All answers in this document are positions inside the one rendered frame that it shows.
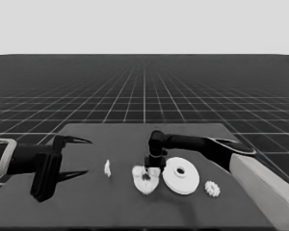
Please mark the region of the large thick white disc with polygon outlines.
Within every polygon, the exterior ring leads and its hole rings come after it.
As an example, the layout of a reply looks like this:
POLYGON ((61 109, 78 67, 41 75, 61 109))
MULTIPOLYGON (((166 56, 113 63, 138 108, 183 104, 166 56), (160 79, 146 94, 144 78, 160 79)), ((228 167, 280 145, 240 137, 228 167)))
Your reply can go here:
POLYGON ((165 184, 178 194, 194 193, 199 185, 197 168, 184 158, 167 159, 162 175, 165 184))

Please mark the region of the small white T-shaped piece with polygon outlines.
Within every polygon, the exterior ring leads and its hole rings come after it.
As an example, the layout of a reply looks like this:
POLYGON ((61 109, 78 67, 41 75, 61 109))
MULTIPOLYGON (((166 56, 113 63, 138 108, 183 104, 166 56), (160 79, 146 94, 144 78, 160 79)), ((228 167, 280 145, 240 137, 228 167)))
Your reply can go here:
POLYGON ((104 173, 108 176, 111 177, 111 169, 110 169, 110 161, 107 160, 105 165, 104 165, 104 173))

